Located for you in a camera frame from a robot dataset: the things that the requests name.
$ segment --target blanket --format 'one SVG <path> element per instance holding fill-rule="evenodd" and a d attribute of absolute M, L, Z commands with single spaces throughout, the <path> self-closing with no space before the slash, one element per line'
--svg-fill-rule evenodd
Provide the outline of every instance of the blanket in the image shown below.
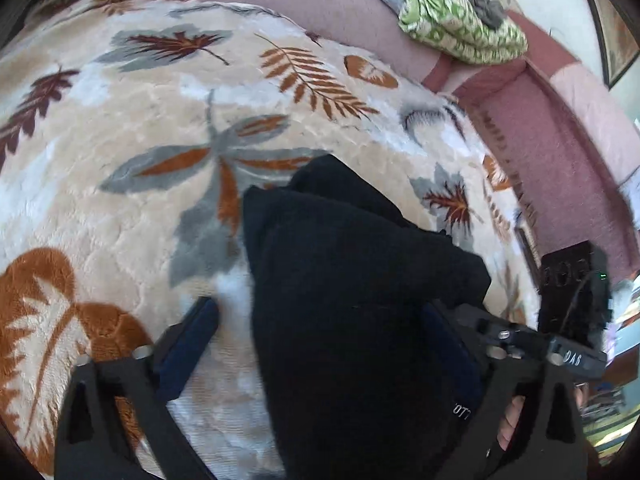
<path fill-rule="evenodd" d="M 509 179 L 454 102 L 369 52 L 254 6 L 47 0 L 2 51 L 0 80 L 0 416 L 46 476 L 78 356 L 128 355 L 200 294 L 219 299 L 221 325 L 172 415 L 219 478 L 282 470 L 241 196 L 319 155 L 482 256 L 487 309 L 535 325 Z"/>

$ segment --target folded black garment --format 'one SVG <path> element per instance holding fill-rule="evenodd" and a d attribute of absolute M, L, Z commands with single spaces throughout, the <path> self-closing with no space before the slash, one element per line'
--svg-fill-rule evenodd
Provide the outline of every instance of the folded black garment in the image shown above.
<path fill-rule="evenodd" d="M 247 190 L 242 214 L 287 478 L 430 478 L 466 417 L 421 312 L 436 299 L 482 307 L 482 259 L 408 222 L 331 155 L 284 188 Z"/>

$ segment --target leaf-patterned blanket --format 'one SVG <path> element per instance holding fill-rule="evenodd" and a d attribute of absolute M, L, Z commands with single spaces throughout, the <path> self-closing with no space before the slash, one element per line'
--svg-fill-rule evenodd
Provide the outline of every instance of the leaf-patterned blanket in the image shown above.
<path fill-rule="evenodd" d="M 46 0 L 0 80 L 0 416 L 45 475 L 76 358 L 129 354 L 204 292 L 222 325 L 172 414 L 219 478 L 280 469 L 240 197 L 322 153 L 480 254 L 486 306 L 535 322 L 510 182 L 455 103 L 368 52 L 241 4 Z"/>

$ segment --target green patterned cloth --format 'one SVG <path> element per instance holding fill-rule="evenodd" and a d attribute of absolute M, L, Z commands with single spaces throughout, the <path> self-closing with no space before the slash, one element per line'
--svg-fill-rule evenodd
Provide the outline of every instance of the green patterned cloth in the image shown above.
<path fill-rule="evenodd" d="M 491 30 L 469 0 L 405 0 L 399 25 L 414 40 L 473 64 L 499 64 L 528 49 L 523 31 L 507 18 Z"/>

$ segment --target cable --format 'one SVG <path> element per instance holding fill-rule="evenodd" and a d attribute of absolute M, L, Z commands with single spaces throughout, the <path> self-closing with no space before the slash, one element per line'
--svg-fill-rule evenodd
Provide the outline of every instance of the cable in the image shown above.
<path fill-rule="evenodd" d="M 585 277 L 580 281 L 580 283 L 578 283 L 578 286 L 575 289 L 574 295 L 571 298 L 571 303 L 569 303 L 569 308 L 566 310 L 566 314 L 564 315 L 564 320 L 562 320 L 562 325 L 560 326 L 560 330 L 558 331 L 559 334 L 564 333 L 564 326 L 566 325 L 566 322 L 569 319 L 569 315 L 571 314 L 572 310 L 575 308 L 576 304 L 578 303 L 578 296 L 580 296 L 581 290 L 583 290 L 584 286 L 587 284 L 590 277 L 599 272 L 602 272 L 602 271 L 590 270 L 589 272 L 587 272 Z"/>

